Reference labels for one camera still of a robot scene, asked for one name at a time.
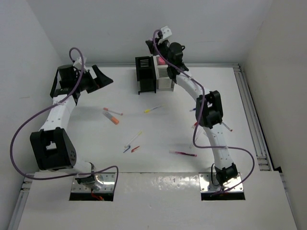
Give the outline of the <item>pink purple eraser block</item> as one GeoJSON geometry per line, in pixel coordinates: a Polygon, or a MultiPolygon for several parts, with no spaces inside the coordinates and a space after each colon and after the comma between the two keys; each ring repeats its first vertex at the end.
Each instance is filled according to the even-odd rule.
{"type": "Polygon", "coordinates": [[[164,59],[160,56],[156,57],[156,61],[157,61],[157,65],[165,65],[166,64],[164,59]]]}

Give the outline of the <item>thin orange cap marker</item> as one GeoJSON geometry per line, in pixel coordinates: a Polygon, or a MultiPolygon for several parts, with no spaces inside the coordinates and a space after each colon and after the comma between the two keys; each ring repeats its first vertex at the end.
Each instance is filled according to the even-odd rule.
{"type": "Polygon", "coordinates": [[[111,110],[111,109],[106,108],[106,107],[104,107],[103,110],[105,110],[109,113],[113,113],[113,114],[117,114],[117,115],[123,115],[123,113],[121,113],[121,112],[117,112],[117,111],[111,110]]]}

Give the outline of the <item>orange cap highlighter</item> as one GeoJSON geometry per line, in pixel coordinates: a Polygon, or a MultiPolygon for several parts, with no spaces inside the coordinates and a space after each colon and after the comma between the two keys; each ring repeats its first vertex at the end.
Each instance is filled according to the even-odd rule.
{"type": "Polygon", "coordinates": [[[109,112],[104,111],[103,115],[108,118],[113,124],[117,125],[119,123],[119,121],[109,112]]]}

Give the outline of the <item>yellow cap blue pen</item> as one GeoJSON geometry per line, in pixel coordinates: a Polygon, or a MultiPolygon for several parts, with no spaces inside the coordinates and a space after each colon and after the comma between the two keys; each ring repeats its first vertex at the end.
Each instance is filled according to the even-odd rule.
{"type": "Polygon", "coordinates": [[[150,109],[146,109],[146,110],[144,110],[144,113],[147,114],[147,113],[149,113],[149,112],[151,112],[151,111],[153,111],[153,110],[155,110],[155,109],[161,108],[161,107],[163,107],[163,106],[164,106],[164,105],[162,104],[162,105],[159,105],[159,106],[150,108],[150,109]]]}

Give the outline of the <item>yellow tip white pen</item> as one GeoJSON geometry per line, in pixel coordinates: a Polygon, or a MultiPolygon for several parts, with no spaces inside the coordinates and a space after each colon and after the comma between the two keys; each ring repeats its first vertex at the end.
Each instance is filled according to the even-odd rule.
{"type": "Polygon", "coordinates": [[[126,145],[124,146],[124,148],[127,148],[128,146],[131,145],[131,143],[138,137],[142,134],[142,131],[139,131],[131,140],[129,140],[126,145]]]}

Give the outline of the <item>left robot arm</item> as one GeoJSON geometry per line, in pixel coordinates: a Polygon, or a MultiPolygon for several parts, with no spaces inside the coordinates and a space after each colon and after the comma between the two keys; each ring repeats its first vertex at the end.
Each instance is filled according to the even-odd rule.
{"type": "Polygon", "coordinates": [[[82,91],[92,93],[113,83],[102,73],[97,65],[92,66],[95,78],[86,70],[78,82],[81,68],[73,65],[58,67],[50,96],[54,108],[39,131],[30,135],[30,142],[37,165],[42,171],[76,174],[78,184],[97,190],[102,187],[103,179],[94,174],[94,164],[81,160],[71,142],[66,129],[71,113],[77,105],[82,91]]]}

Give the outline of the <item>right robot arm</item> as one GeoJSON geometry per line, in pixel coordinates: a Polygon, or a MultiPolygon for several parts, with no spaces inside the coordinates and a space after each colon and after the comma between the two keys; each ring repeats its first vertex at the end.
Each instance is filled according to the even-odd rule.
{"type": "Polygon", "coordinates": [[[237,168],[232,160],[222,134],[223,108],[218,91],[208,91],[192,78],[192,74],[183,62],[185,46],[160,38],[145,41],[152,55],[159,55],[167,64],[169,78],[181,86],[195,100],[196,125],[201,126],[209,139],[209,148],[213,151],[216,180],[220,186],[237,176],[237,168]]]}

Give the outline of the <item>black slotted pen holder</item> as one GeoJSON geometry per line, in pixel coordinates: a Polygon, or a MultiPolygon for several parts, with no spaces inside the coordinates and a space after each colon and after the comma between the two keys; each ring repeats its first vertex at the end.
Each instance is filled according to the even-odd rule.
{"type": "Polygon", "coordinates": [[[136,57],[135,65],[138,94],[143,92],[156,93],[156,73],[153,57],[136,57]]]}

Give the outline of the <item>white slotted pen holder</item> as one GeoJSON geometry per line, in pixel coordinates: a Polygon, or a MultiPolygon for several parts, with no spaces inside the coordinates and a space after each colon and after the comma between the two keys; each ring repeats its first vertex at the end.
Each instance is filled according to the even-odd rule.
{"type": "Polygon", "coordinates": [[[154,70],[156,74],[157,91],[174,91],[175,84],[167,74],[168,65],[157,65],[157,56],[153,56],[154,70]]]}

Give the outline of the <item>red ink gel pen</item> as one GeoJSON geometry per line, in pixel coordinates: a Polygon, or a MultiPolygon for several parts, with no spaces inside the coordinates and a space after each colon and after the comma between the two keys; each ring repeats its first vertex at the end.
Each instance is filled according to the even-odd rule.
{"type": "Polygon", "coordinates": [[[181,151],[170,150],[169,153],[171,153],[171,154],[178,154],[178,155],[184,155],[184,156],[197,157],[197,154],[186,153],[186,152],[181,152],[181,151]]]}

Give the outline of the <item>red cap white marker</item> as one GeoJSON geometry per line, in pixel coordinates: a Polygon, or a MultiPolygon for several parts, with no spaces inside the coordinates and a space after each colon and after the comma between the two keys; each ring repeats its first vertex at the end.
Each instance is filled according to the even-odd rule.
{"type": "Polygon", "coordinates": [[[233,131],[232,128],[230,128],[225,122],[222,122],[222,124],[224,125],[225,128],[227,128],[230,132],[233,131]]]}

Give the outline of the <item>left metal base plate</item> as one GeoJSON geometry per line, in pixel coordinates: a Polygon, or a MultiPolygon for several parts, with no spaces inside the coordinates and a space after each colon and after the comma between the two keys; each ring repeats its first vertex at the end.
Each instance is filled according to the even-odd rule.
{"type": "Polygon", "coordinates": [[[71,191],[75,193],[112,193],[117,182],[117,173],[98,173],[83,178],[74,177],[71,191]]]}

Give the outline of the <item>metal base plate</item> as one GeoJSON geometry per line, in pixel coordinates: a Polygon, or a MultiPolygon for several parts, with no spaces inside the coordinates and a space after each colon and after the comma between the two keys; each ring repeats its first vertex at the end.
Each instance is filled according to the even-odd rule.
{"type": "Polygon", "coordinates": [[[220,185],[216,179],[216,173],[199,173],[200,192],[203,194],[224,192],[240,193],[244,192],[242,185],[241,174],[235,178],[229,179],[227,182],[220,185]]]}
{"type": "Polygon", "coordinates": [[[75,193],[112,193],[117,182],[117,173],[98,173],[83,178],[74,177],[71,191],[75,193]]]}

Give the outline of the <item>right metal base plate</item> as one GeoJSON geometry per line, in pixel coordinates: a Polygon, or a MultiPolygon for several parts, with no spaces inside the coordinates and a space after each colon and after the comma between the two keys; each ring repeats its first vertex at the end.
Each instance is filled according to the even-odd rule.
{"type": "Polygon", "coordinates": [[[224,192],[240,193],[244,192],[242,185],[241,174],[235,178],[229,179],[227,182],[220,185],[216,179],[216,173],[199,173],[200,192],[203,194],[224,192]]]}

